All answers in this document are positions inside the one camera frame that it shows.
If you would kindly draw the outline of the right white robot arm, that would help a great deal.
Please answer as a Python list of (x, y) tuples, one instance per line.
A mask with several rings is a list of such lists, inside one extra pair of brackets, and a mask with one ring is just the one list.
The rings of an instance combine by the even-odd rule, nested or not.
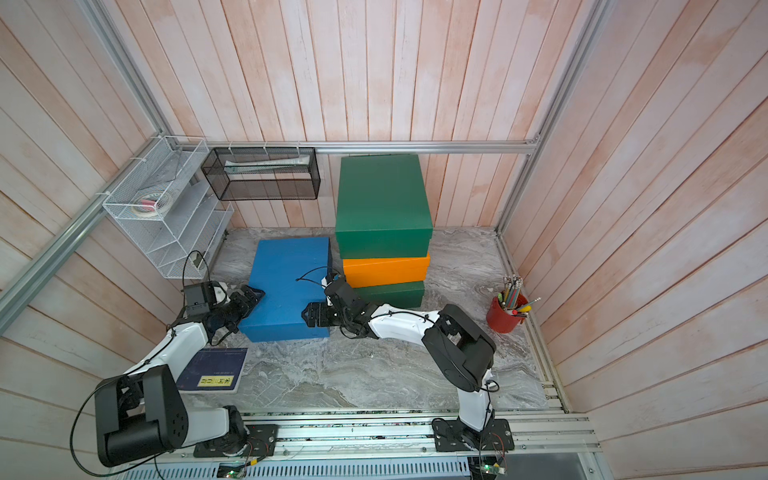
[(457, 389), (458, 416), (431, 421), (439, 452), (496, 450), (514, 447), (509, 423), (498, 419), (491, 394), (496, 344), (459, 306), (414, 311), (364, 300), (343, 277), (324, 287), (326, 299), (311, 302), (301, 317), (308, 327), (337, 327), (350, 339), (400, 340), (421, 345), (444, 378)]

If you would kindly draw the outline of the orange shoebox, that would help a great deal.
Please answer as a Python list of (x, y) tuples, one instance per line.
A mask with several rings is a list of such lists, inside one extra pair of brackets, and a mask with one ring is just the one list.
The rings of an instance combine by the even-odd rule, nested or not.
[(343, 273), (353, 288), (367, 288), (426, 279), (431, 256), (344, 259)]

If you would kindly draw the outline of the blue shoebox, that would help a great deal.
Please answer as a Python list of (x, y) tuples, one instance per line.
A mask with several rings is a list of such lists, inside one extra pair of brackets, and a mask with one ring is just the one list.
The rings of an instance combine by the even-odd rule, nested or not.
[(261, 240), (248, 285), (265, 296), (240, 331), (253, 343), (327, 338), (328, 328), (308, 327), (301, 313), (325, 300), (322, 281), (331, 266), (327, 237)]

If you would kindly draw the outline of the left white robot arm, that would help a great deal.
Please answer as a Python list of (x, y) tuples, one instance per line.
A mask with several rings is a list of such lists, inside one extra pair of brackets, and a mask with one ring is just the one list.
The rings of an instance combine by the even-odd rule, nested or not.
[(265, 292), (203, 281), (183, 289), (184, 306), (163, 340), (135, 366), (94, 391), (96, 446), (102, 465), (129, 462), (200, 444), (204, 451), (239, 456), (249, 431), (234, 406), (188, 409), (176, 385), (195, 355), (222, 328), (239, 331)]

